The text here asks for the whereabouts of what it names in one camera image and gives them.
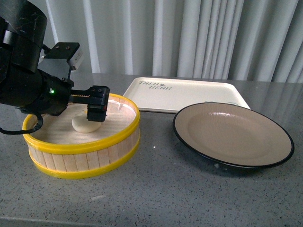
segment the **white object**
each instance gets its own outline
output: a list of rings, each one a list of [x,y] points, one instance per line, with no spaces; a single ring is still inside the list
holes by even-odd
[[[124,96],[143,111],[177,113],[186,106],[204,102],[250,109],[238,90],[227,83],[139,77],[133,80]]]
[[[75,116],[71,120],[71,124],[74,130],[80,133],[90,133],[96,131],[101,126],[101,122],[89,121],[85,114]]]

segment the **round wooden container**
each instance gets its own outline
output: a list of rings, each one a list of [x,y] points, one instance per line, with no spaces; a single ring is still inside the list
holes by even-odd
[[[110,94],[107,118],[101,127],[91,133],[76,132],[71,119],[75,110],[85,111],[74,104],[58,117],[44,115],[43,127],[24,134],[29,155],[42,172],[59,177],[80,179],[97,176],[111,171],[125,163],[137,150],[140,140],[140,112],[131,100]],[[37,122],[34,115],[28,115],[23,129],[32,128]]]

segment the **plate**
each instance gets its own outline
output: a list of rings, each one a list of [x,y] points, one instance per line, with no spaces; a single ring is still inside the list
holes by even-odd
[[[255,111],[223,103],[199,103],[174,117],[177,137],[200,155],[231,166],[274,167],[294,153],[290,135]]]
[[[250,108],[235,86],[208,81],[139,77],[123,96],[135,102],[141,111],[161,113],[177,113],[186,106],[204,102]]]

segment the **white curtain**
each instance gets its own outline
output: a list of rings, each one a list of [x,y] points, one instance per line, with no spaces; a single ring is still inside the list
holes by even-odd
[[[30,0],[80,71],[303,83],[303,0]]]

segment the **black cable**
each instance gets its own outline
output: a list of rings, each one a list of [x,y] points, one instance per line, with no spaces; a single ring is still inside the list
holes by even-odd
[[[3,133],[3,134],[6,134],[6,135],[22,135],[22,134],[33,133],[33,132],[39,130],[43,125],[43,117],[38,113],[34,114],[34,115],[37,117],[38,122],[32,129],[19,130],[19,131],[8,131],[8,130],[4,130],[4,129],[0,128],[0,132]]]

